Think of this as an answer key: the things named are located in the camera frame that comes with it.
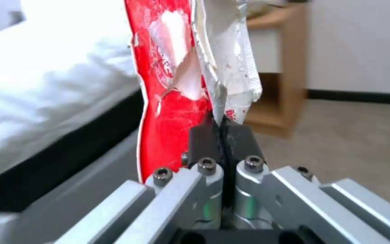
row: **crushed toothpaste tube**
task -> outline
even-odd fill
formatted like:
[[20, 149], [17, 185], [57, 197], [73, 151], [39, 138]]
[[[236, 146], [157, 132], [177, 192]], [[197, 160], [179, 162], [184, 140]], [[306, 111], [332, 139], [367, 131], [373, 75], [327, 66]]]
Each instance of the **crushed toothpaste tube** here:
[[191, 26], [213, 116], [243, 123], [262, 92], [246, 26], [246, 0], [192, 0]]
[[245, 8], [246, 1], [236, 0], [126, 0], [145, 101], [140, 181], [158, 167], [181, 167], [189, 129], [208, 111], [217, 123], [223, 114], [242, 123], [260, 97]]

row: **wooden cabinet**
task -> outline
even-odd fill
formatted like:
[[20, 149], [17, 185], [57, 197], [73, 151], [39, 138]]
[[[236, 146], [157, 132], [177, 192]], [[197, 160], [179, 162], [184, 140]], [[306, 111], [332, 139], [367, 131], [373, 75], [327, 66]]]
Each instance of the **wooden cabinet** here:
[[[276, 9], [247, 25], [263, 94], [244, 123], [255, 132], [288, 138], [306, 99], [308, 3]], [[263, 32], [271, 39], [263, 42]]]

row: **silver metal arm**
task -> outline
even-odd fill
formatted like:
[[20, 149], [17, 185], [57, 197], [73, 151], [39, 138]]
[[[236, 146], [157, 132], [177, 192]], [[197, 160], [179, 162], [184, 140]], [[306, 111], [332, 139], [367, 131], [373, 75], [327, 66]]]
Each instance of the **silver metal arm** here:
[[[389, 203], [352, 180], [320, 185], [309, 175], [291, 167], [269, 171], [257, 156], [241, 161], [234, 226], [310, 230], [325, 243], [390, 243]], [[178, 229], [218, 229], [223, 178], [210, 158], [178, 173], [160, 168], [146, 185], [123, 184], [57, 243], [167, 244]]]

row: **red packaging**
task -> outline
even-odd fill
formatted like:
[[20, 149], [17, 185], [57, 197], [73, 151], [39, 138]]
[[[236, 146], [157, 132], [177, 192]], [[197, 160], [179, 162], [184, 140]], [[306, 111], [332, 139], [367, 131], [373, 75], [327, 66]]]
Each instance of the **red packaging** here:
[[[149, 27], [165, 11], [179, 11], [187, 18], [190, 31], [190, 4], [188, 0], [126, 0], [126, 11], [132, 28], [132, 49], [144, 96], [144, 114], [138, 136], [138, 174], [144, 182], [159, 167], [177, 171], [181, 154], [188, 150], [189, 129], [198, 125], [211, 110], [207, 96], [191, 100], [173, 89], [161, 100], [157, 115], [157, 98], [167, 91], [172, 80], [170, 59], [153, 40]], [[194, 46], [192, 32], [189, 48]]]

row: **bed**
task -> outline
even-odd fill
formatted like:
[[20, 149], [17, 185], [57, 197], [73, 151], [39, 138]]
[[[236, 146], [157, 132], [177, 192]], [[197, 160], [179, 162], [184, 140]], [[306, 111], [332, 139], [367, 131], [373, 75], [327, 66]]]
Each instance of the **bed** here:
[[[50, 4], [62, 2], [47, 3], [40, 6], [50, 11]], [[76, 201], [68, 191], [83, 192], [78, 201], [87, 203], [72, 215], [67, 209], [67, 221], [49, 224], [46, 233], [53, 234], [41, 236], [60, 235], [62, 226], [70, 227], [130, 178], [116, 176], [136, 165], [144, 105], [122, 4], [90, 4], [74, 19], [75, 8], [65, 2], [57, 20], [30, 7], [25, 22], [0, 31], [0, 212], [20, 213], [17, 229], [38, 226], [22, 217], [31, 208], [55, 216], [55, 209]], [[110, 182], [100, 183], [107, 177]], [[88, 196], [88, 188], [99, 193]]]

